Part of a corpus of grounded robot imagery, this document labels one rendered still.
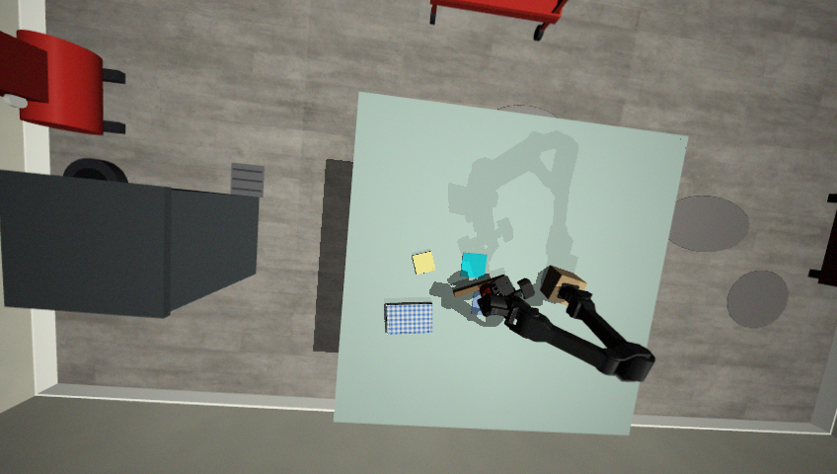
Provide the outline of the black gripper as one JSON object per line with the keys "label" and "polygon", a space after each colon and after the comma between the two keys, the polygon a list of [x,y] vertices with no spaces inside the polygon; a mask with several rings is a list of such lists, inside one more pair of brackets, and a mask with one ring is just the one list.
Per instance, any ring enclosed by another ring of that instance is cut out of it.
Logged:
{"label": "black gripper", "polygon": [[[535,291],[534,291],[534,288],[533,288],[533,286],[532,286],[531,281],[530,281],[528,278],[523,278],[523,279],[519,280],[519,281],[517,282],[517,284],[519,284],[520,289],[516,290],[516,292],[517,292],[516,294],[510,294],[510,295],[508,295],[508,296],[507,296],[508,298],[511,298],[511,297],[513,297],[513,296],[521,297],[521,293],[523,294],[523,298],[524,298],[524,299],[527,299],[527,298],[529,298],[529,297],[534,296]],[[489,313],[485,313],[485,312],[484,312],[484,310],[483,310],[483,300],[484,300],[484,297],[481,297],[481,298],[479,298],[479,299],[477,300],[477,302],[478,302],[478,304],[479,304],[479,307],[480,307],[480,309],[481,309],[481,311],[482,311],[482,314],[483,314],[485,317],[488,317],[488,316],[493,315],[493,314],[489,314]]]}

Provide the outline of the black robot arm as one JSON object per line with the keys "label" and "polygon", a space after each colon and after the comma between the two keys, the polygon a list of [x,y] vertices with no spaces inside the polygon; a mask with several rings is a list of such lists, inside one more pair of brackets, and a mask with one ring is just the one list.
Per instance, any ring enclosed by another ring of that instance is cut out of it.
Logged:
{"label": "black robot arm", "polygon": [[[643,382],[655,362],[650,350],[626,341],[611,327],[596,312],[590,299],[592,293],[580,290],[578,285],[563,283],[557,297],[565,298],[569,304],[566,312],[572,318],[582,320],[606,346],[604,349],[553,325],[538,308],[531,307],[520,297],[508,298],[517,293],[508,276],[494,279],[489,288],[492,294],[487,293],[483,300],[485,313],[504,315],[504,325],[519,336],[533,342],[546,342],[595,366],[603,374],[616,376],[622,382]],[[517,320],[515,325],[514,319]]]}

